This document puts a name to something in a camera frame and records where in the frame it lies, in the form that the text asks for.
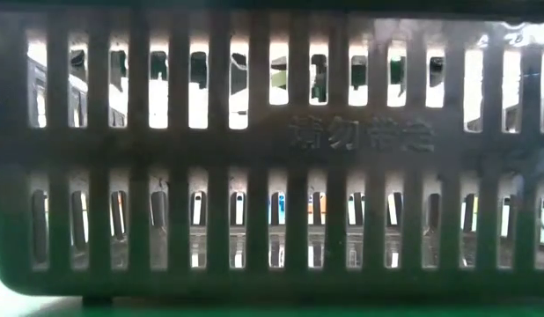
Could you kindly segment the black slotted plastic basket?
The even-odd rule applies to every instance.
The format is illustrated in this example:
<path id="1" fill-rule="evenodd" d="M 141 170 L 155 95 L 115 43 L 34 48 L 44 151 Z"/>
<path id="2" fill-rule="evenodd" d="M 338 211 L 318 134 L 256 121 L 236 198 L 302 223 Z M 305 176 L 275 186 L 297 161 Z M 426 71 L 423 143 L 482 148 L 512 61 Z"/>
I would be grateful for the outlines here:
<path id="1" fill-rule="evenodd" d="M 327 302 L 362 298 L 542 297 L 544 269 L 538 268 L 539 195 L 544 195 L 544 130 L 540 73 L 544 44 L 522 48 L 519 132 L 502 131 L 500 87 L 504 75 L 503 34 L 510 22 L 544 22 L 544 0 L 189 0 L 75 2 L 0 0 L 0 281 L 24 295 L 85 298 L 163 297 L 200 299 L 304 299 Z M 305 101 L 307 44 L 311 44 L 312 4 L 326 13 L 329 61 L 326 107 Z M 227 128 L 227 60 L 233 9 L 247 18 L 239 28 L 249 40 L 249 124 Z M 289 101 L 274 109 L 265 99 L 274 9 L 287 23 Z M 209 126 L 187 126 L 189 63 L 187 40 L 202 15 L 209 36 Z M 369 103 L 352 108 L 346 101 L 351 18 L 365 13 Z M 410 66 L 408 100 L 402 108 L 386 104 L 382 86 L 388 66 L 388 27 L 408 22 L 406 54 L 411 63 L 428 53 L 424 35 L 444 37 L 444 107 L 429 109 L 422 88 L 426 71 Z M 69 127 L 69 31 L 89 35 L 88 124 Z M 29 32 L 45 35 L 48 52 L 45 128 L 30 126 L 28 67 L 23 60 Z M 129 36 L 129 123 L 108 126 L 108 40 Z M 170 35 L 170 119 L 166 129 L 148 127 L 148 47 L 151 32 Z M 485 31 L 483 49 L 482 131 L 468 132 L 463 117 L 468 79 L 468 40 Z M 84 172 L 89 188 L 89 242 L 85 255 L 70 247 L 70 229 L 80 229 L 76 198 L 70 193 L 75 172 Z M 155 172 L 163 176 L 168 216 L 166 233 L 151 229 L 148 216 L 155 193 Z M 311 235 L 305 216 L 312 172 L 326 177 L 327 216 L 324 264 L 307 267 Z M 273 177 L 285 185 L 287 219 L 284 267 L 268 264 L 267 200 Z M 245 267 L 230 266 L 230 198 L 233 178 L 245 185 Z M 440 190 L 436 233 L 424 238 L 422 212 L 429 185 Z M 474 266 L 462 269 L 460 200 L 474 181 L 479 196 Z M 404 211 L 398 225 L 401 251 L 397 269 L 385 265 L 386 195 L 403 186 Z M 194 189 L 206 190 L 207 251 L 204 268 L 189 263 L 194 229 L 188 223 Z M 362 237 L 350 241 L 345 198 L 365 190 Z M 108 237 L 111 194 L 123 191 L 129 229 L 123 242 Z M 514 233 L 505 243 L 511 265 L 500 267 L 499 203 L 511 195 Z"/>

